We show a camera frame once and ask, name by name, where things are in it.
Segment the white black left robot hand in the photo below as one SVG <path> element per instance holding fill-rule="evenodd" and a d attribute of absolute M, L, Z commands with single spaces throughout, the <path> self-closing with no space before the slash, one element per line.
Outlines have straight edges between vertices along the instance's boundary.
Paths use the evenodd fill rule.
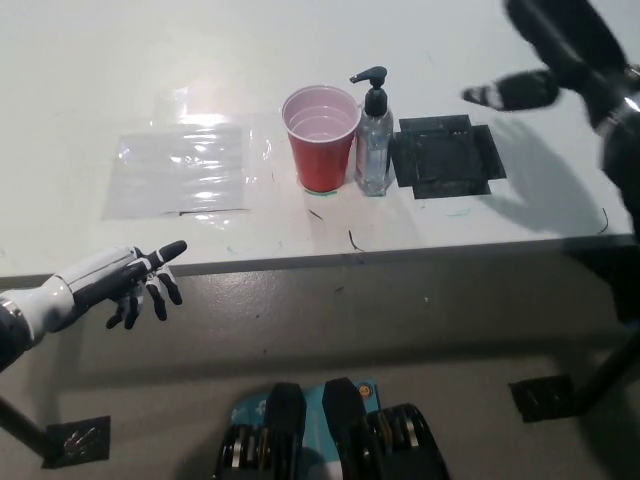
<path fill-rule="evenodd" d="M 178 240 L 148 254 L 136 247 L 114 247 L 52 275 L 41 286 L 7 290 L 1 294 L 1 312 L 9 315 L 9 326 L 26 333 L 30 344 L 44 335 L 61 331 L 109 299 L 117 304 L 107 322 L 131 329 L 148 293 L 161 321 L 167 319 L 166 298 L 182 303 L 177 282 L 168 263 L 184 253 L 187 243 Z"/>

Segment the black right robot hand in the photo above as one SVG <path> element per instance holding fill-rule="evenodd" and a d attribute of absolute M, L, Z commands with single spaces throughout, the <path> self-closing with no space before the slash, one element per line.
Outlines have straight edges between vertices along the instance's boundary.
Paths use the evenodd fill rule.
<path fill-rule="evenodd" d="M 551 106 L 562 90 L 579 95 L 601 137 L 639 132 L 639 71 L 588 1 L 506 1 L 506 14 L 545 65 L 462 91 L 496 111 Z"/>

